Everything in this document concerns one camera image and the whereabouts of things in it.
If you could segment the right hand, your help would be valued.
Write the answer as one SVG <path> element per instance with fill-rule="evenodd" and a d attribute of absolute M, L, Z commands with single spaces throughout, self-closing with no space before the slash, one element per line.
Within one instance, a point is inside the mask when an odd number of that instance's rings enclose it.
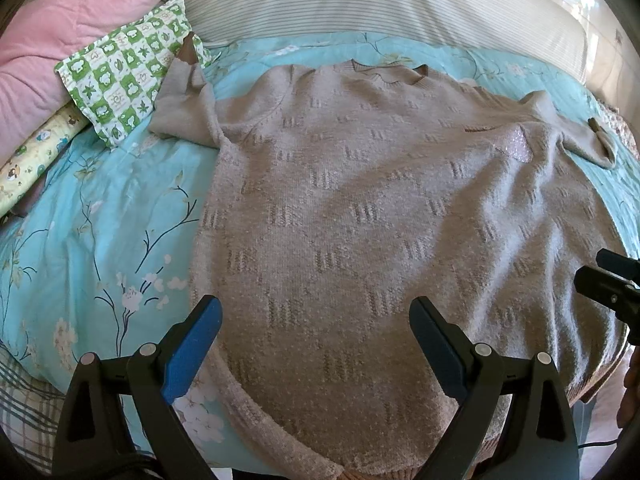
<path fill-rule="evenodd" d="M 640 347 L 634 348 L 627 373 L 624 377 L 625 392 L 616 415 L 617 427 L 626 428 L 639 411 L 640 404 Z"/>

